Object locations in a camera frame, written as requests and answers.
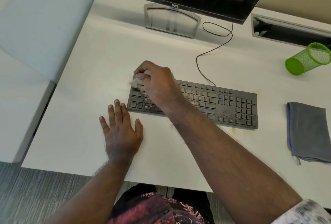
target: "black cable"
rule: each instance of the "black cable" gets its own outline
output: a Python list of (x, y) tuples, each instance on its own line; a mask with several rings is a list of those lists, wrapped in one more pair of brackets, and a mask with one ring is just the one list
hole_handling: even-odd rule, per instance
[[(209, 32), (208, 30), (205, 29), (205, 24), (206, 24), (206, 23), (209, 23), (209, 24), (212, 24), (212, 25), (217, 25), (218, 27), (221, 27), (221, 28), (223, 28), (223, 29), (229, 31), (229, 34), (227, 34), (227, 35), (219, 35), (219, 34), (214, 34), (214, 33), (212, 33), (212, 32)], [(232, 23), (232, 22), (231, 22), (231, 27), (232, 27), (231, 30), (229, 30), (229, 29), (227, 29), (227, 28), (225, 28), (225, 27), (223, 27), (223, 26), (221, 26), (221, 25), (218, 25), (218, 24), (215, 24), (215, 23), (212, 23), (212, 22), (204, 22), (204, 23), (202, 24), (202, 28), (203, 28), (206, 32), (208, 32), (208, 33), (210, 33), (210, 34), (213, 34), (213, 35), (216, 35), (216, 36), (219, 36), (219, 37), (227, 37), (227, 36), (229, 36), (229, 35), (231, 34), (231, 38), (230, 38), (227, 42), (225, 42), (224, 44), (222, 44), (222, 45), (220, 45), (220, 46), (214, 48), (213, 50), (216, 50), (216, 49), (218, 49), (218, 48), (224, 46), (225, 44), (229, 43), (230, 40), (232, 40), (232, 38), (233, 38), (233, 34), (232, 34), (232, 31), (233, 31), (233, 23)], [(206, 80), (208, 80), (210, 83), (212, 83), (214, 86), (216, 86), (214, 82), (212, 82), (211, 80), (209, 80), (209, 79), (208, 79), (208, 78), (207, 78), (207, 77), (206, 77), (206, 76), (200, 71), (199, 64), (198, 64), (198, 58), (199, 58), (200, 56), (202, 56), (202, 55), (204, 55), (204, 54), (207, 54), (207, 53), (210, 53), (210, 52), (213, 51), (213, 50), (210, 50), (210, 51), (208, 51), (208, 52), (205, 52), (205, 53), (202, 53), (202, 54), (198, 55), (198, 56), (195, 58), (195, 62), (197, 63), (197, 68), (198, 68), (199, 72), (201, 73), (201, 75), (202, 75)]]

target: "gray cloth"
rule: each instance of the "gray cloth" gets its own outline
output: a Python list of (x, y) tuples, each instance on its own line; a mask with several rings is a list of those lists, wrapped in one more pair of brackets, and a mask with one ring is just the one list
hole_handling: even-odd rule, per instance
[(293, 156), (306, 161), (331, 163), (331, 141), (325, 108), (289, 102), (288, 146)]

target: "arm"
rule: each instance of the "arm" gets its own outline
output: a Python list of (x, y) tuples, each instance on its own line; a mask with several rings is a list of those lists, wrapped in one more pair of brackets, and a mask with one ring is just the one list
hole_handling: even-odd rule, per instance
[(135, 122), (134, 131), (126, 106), (115, 100), (115, 112), (113, 108), (112, 105), (108, 107), (109, 126), (105, 118), (100, 117), (109, 161), (70, 201), (49, 218), (47, 224), (107, 222), (133, 157), (143, 140), (143, 126), (139, 119)]
[(302, 201), (272, 169), (184, 99), (169, 68), (145, 61), (135, 74), (177, 128), (235, 223), (268, 224)]

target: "shirt sleeve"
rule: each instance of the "shirt sleeve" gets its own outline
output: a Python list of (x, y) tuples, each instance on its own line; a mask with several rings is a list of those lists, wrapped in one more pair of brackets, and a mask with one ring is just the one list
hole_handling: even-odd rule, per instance
[(301, 201), (272, 224), (331, 224), (330, 214), (312, 200)]

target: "green mesh cup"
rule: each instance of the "green mesh cup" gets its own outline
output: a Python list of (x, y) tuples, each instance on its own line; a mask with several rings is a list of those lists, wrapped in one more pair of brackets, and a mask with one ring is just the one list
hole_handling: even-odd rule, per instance
[(287, 59), (285, 67), (291, 74), (300, 75), (330, 62), (330, 50), (320, 43), (311, 43), (305, 50)]

